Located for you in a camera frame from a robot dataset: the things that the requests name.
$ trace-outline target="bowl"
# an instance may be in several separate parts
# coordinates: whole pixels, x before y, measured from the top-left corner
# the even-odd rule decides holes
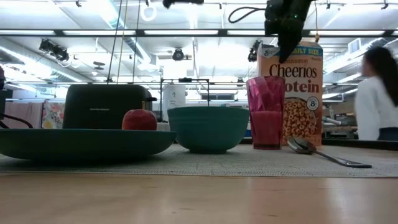
[[[101,129],[0,129],[0,154],[37,161],[126,161],[166,150],[176,133]]]
[[[192,106],[167,111],[177,142],[194,153],[225,153],[243,139],[249,110],[219,106]]]

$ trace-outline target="woman's black hair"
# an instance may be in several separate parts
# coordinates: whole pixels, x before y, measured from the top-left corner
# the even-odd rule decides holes
[[[364,58],[383,81],[392,102],[398,106],[398,66],[391,52],[384,47],[375,47],[369,49]]]

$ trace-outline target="pink glass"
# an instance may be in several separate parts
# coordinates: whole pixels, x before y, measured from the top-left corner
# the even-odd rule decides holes
[[[248,80],[248,101],[255,149],[280,149],[284,110],[284,79],[256,77]]]

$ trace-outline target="person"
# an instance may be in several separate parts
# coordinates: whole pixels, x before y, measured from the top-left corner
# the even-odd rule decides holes
[[[6,77],[4,76],[4,70],[0,66],[0,91],[4,88],[4,82],[6,82]]]
[[[368,50],[355,98],[359,140],[398,141],[398,67],[383,47]]]

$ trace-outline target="white shirt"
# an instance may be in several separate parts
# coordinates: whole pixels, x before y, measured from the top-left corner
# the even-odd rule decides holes
[[[360,140],[377,140],[380,128],[398,127],[398,107],[394,106],[379,77],[359,83],[355,114]]]

